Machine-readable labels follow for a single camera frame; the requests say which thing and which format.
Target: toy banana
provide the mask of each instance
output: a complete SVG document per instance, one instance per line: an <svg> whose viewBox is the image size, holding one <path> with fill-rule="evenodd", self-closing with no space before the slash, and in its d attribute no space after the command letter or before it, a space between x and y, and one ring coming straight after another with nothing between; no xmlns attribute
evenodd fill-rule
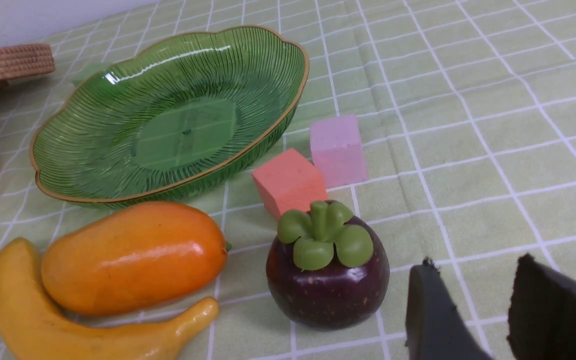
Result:
<svg viewBox="0 0 576 360"><path fill-rule="evenodd" d="M23 237L0 251L0 334L18 360L176 360L219 312L206 297L168 321L80 325L46 294L40 266L39 251Z"/></svg>

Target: orange foam cube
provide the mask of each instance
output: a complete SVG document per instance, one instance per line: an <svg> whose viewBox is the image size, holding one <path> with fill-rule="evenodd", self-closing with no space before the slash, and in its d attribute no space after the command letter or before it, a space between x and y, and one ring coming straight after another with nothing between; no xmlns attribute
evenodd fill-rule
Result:
<svg viewBox="0 0 576 360"><path fill-rule="evenodd" d="M307 212L313 201L328 200L322 173L294 148L252 171L265 207L275 219L291 209Z"/></svg>

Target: pink foam cube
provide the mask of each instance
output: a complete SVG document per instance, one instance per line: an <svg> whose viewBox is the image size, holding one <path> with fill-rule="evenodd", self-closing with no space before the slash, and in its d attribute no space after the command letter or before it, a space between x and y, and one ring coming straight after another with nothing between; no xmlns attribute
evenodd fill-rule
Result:
<svg viewBox="0 0 576 360"><path fill-rule="evenodd" d="M310 152L328 188L368 180L359 124L354 115L314 122L310 126Z"/></svg>
<svg viewBox="0 0 576 360"><path fill-rule="evenodd" d="M275 219L291 209L307 212L313 201L328 200L322 173L294 148L252 171L265 207Z"/></svg>

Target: green checkered tablecloth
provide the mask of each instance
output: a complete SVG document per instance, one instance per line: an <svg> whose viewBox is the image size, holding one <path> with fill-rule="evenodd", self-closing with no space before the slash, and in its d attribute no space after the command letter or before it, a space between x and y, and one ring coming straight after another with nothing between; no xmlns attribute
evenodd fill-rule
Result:
<svg viewBox="0 0 576 360"><path fill-rule="evenodd" d="M0 97L0 248L45 248L108 214L34 185L34 131L87 64L115 62L166 37L242 24L301 43L310 79L286 148L309 153L309 125L357 114L370 180L330 189L380 235L391 269L369 321L337 332L292 324L265 278L276 223L245 171L189 201L234 248L217 283L163 308L85 324L170 317L203 296L221 313L188 360L404 360L408 269L431 256L481 346L512 358L505 336L516 259L526 252L576 278L576 0L165 0L42 39L57 70ZM0 338L0 359L12 359Z"/></svg>

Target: white wall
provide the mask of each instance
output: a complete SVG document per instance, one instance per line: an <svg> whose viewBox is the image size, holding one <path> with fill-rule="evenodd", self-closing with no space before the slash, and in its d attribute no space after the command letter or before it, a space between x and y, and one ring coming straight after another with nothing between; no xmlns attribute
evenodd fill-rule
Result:
<svg viewBox="0 0 576 360"><path fill-rule="evenodd" d="M28 43L158 0L0 0L0 46Z"/></svg>

